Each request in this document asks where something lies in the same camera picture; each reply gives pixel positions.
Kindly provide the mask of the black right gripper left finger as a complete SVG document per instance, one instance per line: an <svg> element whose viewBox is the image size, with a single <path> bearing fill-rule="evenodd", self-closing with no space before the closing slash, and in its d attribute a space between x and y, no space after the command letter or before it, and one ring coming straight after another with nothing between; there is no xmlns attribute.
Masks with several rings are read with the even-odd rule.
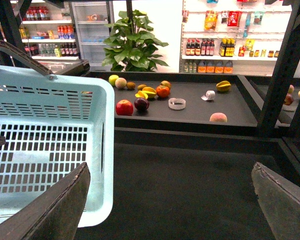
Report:
<svg viewBox="0 0 300 240"><path fill-rule="evenodd" d="M87 201L86 162L0 224L0 240L72 240Z"/></svg>

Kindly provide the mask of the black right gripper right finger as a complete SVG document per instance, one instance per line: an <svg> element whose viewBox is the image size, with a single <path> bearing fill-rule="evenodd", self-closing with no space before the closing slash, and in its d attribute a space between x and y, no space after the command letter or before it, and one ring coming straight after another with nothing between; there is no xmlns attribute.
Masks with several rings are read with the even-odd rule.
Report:
<svg viewBox="0 0 300 240"><path fill-rule="evenodd" d="M256 162L251 172L258 204L277 240L300 240L300 187Z"/></svg>

